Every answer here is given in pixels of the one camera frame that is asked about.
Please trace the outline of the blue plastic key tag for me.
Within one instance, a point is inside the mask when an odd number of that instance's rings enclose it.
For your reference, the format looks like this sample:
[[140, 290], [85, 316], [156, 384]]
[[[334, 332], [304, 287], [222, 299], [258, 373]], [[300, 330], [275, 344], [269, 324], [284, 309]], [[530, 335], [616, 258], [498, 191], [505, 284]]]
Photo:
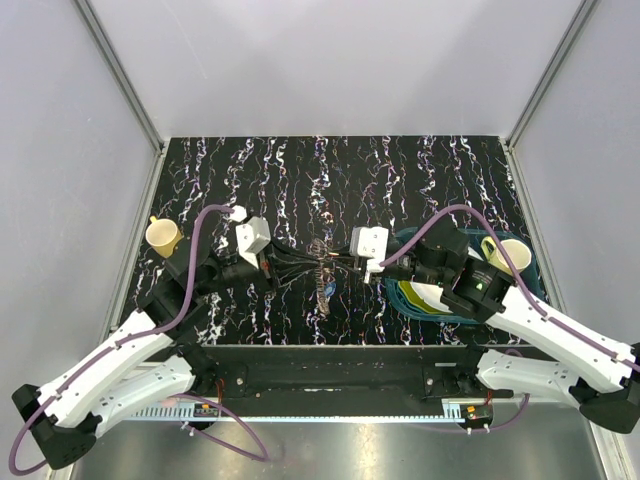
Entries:
[[331, 297], [336, 291], [336, 283], [332, 282], [325, 286], [324, 293], [327, 297]]

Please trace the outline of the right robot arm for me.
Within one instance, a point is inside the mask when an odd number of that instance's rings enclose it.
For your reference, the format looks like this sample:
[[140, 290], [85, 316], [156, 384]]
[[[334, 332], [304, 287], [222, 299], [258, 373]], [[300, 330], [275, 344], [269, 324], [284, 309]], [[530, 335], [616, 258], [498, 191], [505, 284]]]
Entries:
[[402, 243], [383, 227], [357, 227], [348, 246], [331, 252], [352, 259], [365, 282], [385, 278], [433, 286], [438, 309], [512, 333], [549, 360], [510, 357], [472, 348], [454, 371], [466, 396], [482, 390], [533, 394], [577, 409], [592, 423], [619, 434], [639, 422], [639, 347], [602, 335], [533, 295], [520, 274], [508, 274], [472, 254], [453, 224], [431, 228]]

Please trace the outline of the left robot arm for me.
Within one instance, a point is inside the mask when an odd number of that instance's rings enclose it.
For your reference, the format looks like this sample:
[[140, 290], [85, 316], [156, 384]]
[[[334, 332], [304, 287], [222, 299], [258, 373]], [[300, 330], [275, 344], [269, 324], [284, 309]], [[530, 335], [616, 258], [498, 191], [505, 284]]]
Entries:
[[147, 405], [217, 391], [223, 384], [217, 365], [193, 337], [208, 315], [205, 297], [234, 284], [273, 289], [318, 265], [318, 259], [277, 241], [256, 253], [223, 257], [197, 239], [179, 241], [165, 261], [168, 278], [110, 337], [56, 379], [13, 393], [24, 425], [10, 450], [10, 471], [27, 473], [17, 465], [26, 435], [39, 447], [44, 465], [60, 470]]

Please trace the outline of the yellow-green plate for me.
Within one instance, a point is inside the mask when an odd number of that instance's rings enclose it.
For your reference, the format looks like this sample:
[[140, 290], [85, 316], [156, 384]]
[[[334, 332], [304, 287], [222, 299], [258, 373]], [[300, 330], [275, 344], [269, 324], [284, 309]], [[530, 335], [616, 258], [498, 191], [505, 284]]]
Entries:
[[430, 311], [430, 306], [417, 294], [409, 281], [399, 281], [397, 285], [408, 304], [425, 312]]

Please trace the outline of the white plate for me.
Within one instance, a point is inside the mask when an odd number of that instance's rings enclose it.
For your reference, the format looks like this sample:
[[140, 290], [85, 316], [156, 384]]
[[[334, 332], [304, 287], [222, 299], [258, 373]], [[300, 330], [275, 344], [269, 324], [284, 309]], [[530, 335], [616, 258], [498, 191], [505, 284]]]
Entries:
[[430, 306], [432, 315], [452, 315], [453, 311], [441, 301], [443, 289], [437, 285], [410, 282], [417, 294]]

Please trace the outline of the yellow mug on table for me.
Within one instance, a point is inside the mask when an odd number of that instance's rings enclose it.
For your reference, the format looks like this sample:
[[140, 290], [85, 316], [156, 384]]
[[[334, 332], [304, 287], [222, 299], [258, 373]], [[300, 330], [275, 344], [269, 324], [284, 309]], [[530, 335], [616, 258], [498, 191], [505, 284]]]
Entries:
[[169, 258], [182, 238], [182, 232], [173, 220], [150, 217], [145, 241], [162, 258]]

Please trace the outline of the teal plastic dish basket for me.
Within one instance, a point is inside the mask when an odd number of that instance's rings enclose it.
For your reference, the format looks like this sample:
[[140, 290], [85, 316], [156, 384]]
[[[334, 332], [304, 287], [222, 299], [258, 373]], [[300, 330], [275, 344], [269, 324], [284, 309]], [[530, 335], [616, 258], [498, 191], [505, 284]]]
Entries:
[[[488, 236], [488, 233], [485, 230], [473, 228], [460, 228], [460, 231], [464, 232], [470, 239], [469, 254], [473, 255], [476, 258], [484, 259], [484, 255], [480, 248], [480, 243], [484, 237]], [[533, 248], [523, 239], [508, 231], [497, 231], [496, 235], [500, 240], [506, 240], [509, 238], [520, 240], [529, 247], [532, 252], [533, 259], [530, 266], [520, 274], [529, 291], [536, 297], [545, 300], [546, 292], [539, 275], [537, 260]], [[473, 319], [466, 319], [454, 314], [432, 315], [426, 313], [425, 311], [412, 307], [406, 302], [406, 299], [399, 291], [397, 285], [398, 282], [399, 281], [391, 278], [384, 279], [388, 301], [395, 310], [397, 310], [402, 315], [409, 317], [411, 320], [432, 323], [460, 323], [463, 325], [477, 325], [477, 322]]]

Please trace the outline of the cream mug in basket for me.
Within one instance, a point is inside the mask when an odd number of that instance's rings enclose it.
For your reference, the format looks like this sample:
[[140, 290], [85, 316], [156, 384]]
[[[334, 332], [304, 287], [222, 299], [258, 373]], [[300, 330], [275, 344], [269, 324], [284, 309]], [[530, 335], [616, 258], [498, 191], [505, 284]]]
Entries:
[[496, 242], [492, 237], [486, 236], [480, 243], [485, 261], [498, 270], [515, 277], [512, 267], [517, 273], [526, 270], [533, 259], [529, 247], [517, 239], [506, 239]]

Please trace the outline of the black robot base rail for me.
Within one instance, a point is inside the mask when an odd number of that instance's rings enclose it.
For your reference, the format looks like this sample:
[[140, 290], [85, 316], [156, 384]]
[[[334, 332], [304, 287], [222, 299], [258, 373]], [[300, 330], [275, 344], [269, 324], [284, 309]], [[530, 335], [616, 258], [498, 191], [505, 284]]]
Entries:
[[241, 416], [403, 416], [442, 399], [511, 399], [516, 386], [485, 387], [472, 375], [480, 346], [173, 346], [196, 364], [194, 391], [220, 392]]

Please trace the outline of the left aluminium frame post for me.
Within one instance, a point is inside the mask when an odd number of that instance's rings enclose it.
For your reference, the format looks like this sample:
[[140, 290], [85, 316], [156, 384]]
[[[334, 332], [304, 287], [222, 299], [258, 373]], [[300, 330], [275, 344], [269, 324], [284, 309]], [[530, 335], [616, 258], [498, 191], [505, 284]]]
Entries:
[[79, 14], [82, 23], [91, 36], [98, 52], [100, 53], [131, 113], [140, 126], [147, 142], [156, 154], [161, 153], [165, 141], [159, 134], [149, 113], [144, 107], [141, 98], [138, 95], [113, 45], [113, 42], [109, 38], [106, 28], [93, 6], [93, 3], [89, 0], [71, 0], [71, 4]]

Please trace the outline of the aluminium frame post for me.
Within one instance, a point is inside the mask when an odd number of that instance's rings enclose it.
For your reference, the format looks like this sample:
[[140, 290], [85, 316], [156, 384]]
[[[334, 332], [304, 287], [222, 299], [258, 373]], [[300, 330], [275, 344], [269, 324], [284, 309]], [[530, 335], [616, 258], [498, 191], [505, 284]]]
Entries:
[[504, 138], [504, 145], [508, 151], [515, 149], [599, 4], [598, 0], [582, 0], [579, 3], [522, 112]]
[[161, 153], [165, 141], [159, 134], [149, 113], [144, 107], [141, 98], [138, 95], [113, 45], [113, 42], [109, 38], [106, 28], [93, 6], [93, 3], [89, 0], [71, 0], [71, 4], [79, 14], [82, 23], [91, 36], [98, 52], [100, 53], [131, 113], [140, 126], [147, 142], [156, 154]]

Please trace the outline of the right aluminium frame post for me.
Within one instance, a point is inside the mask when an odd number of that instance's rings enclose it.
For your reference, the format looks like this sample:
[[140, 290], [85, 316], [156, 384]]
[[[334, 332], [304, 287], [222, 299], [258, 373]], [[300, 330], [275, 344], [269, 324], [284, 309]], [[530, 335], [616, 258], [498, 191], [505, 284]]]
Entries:
[[582, 0], [579, 3], [522, 112], [504, 138], [504, 145], [508, 151], [515, 149], [599, 4], [598, 0]]

